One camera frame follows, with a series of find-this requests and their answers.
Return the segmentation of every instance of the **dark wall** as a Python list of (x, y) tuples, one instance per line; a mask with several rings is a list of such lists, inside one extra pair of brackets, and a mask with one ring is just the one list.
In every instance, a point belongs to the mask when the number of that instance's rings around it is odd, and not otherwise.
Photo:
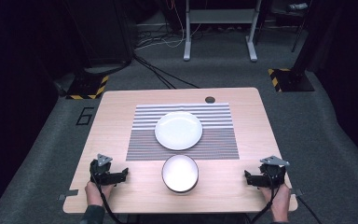
[(58, 99), (52, 77), (66, 70), (32, 4), (0, 1), (0, 197)]
[(316, 73), (342, 129), (358, 146), (358, 1), (344, 4), (324, 66)]

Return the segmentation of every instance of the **table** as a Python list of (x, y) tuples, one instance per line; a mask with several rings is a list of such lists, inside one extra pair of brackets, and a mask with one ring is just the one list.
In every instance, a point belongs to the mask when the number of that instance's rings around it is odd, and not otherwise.
[[(176, 195), (164, 185), (161, 177), (163, 160), (127, 161), (135, 110), (143, 105), (205, 103), (212, 96), (215, 104), (226, 104), (232, 119), (237, 159), (195, 159), (199, 182), (187, 195)], [(66, 213), (86, 210), (84, 187), (90, 179), (90, 163), (97, 154), (112, 157), (111, 173), (129, 168), (127, 181), (118, 184), (108, 200), (118, 214), (189, 214), (258, 212), (266, 205), (261, 192), (246, 184), (244, 170), (258, 175), (260, 159), (281, 157), (269, 119), (255, 88), (107, 91), (101, 100), (89, 137), (76, 168), (70, 189), (78, 194), (67, 197)], [(286, 183), (291, 187), (289, 176)], [(296, 210), (292, 196), (290, 211)]]
[(190, 23), (251, 23), (250, 34), (246, 36), (251, 62), (257, 62), (253, 38), (260, 11), (261, 0), (257, 0), (255, 8), (251, 9), (202, 9), (190, 10), (189, 0), (186, 0), (186, 45), (184, 60), (190, 60), (191, 30)]

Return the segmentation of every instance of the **yellow and black hazard tape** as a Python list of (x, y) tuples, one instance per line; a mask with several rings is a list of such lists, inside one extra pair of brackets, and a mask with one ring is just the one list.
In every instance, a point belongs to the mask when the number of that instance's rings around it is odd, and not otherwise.
[(100, 85), (100, 87), (98, 88), (98, 90), (96, 91), (95, 94), (91, 94), (91, 95), (83, 95), (83, 94), (66, 95), (66, 99), (71, 99), (71, 100), (98, 99), (103, 94), (103, 90), (104, 90), (104, 87), (106, 86), (107, 79), (108, 79), (108, 76), (106, 76), (106, 77), (104, 77), (102, 79), (101, 85)]
[(275, 76), (275, 72), (276, 72), (276, 71), (286, 72), (286, 71), (290, 71), (290, 69), (282, 68), (282, 69), (269, 69), (269, 70), (268, 70), (269, 77), (271, 77), (272, 85), (274, 86), (275, 91), (282, 91), (282, 89), (281, 89), (281, 87), (280, 87), (280, 85), (279, 85), (278, 79), (277, 79), (276, 76)]

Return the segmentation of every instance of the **wooden tabletop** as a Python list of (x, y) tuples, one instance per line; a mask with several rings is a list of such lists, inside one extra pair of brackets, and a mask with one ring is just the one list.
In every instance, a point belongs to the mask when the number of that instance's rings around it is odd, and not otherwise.
[[(187, 195), (176, 195), (164, 184), (164, 161), (126, 161), (137, 105), (229, 103), (239, 160), (196, 160), (197, 186)], [(97, 154), (113, 158), (111, 173), (129, 168), (126, 182), (117, 184), (108, 202), (114, 213), (237, 213), (258, 212), (266, 203), (261, 192), (246, 184), (243, 171), (260, 175), (260, 159), (281, 158), (269, 119), (255, 88), (187, 89), (152, 91), (107, 91), (101, 100), (89, 137), (66, 198), (66, 213), (83, 213), (87, 208), (84, 187), (90, 180), (90, 163)], [(289, 176), (286, 184), (291, 188)], [(290, 211), (297, 208), (292, 196)]]

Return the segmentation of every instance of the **metal bracket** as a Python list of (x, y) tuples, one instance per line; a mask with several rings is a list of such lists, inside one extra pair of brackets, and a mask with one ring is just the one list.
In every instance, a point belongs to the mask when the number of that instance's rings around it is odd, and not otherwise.
[(288, 161), (281, 160), (276, 156), (270, 156), (260, 161), (268, 165), (284, 165), (284, 166), (290, 165)]
[(98, 154), (98, 166), (103, 166), (105, 164), (107, 164), (108, 162), (110, 162), (112, 160), (112, 158), (104, 156), (102, 154)]

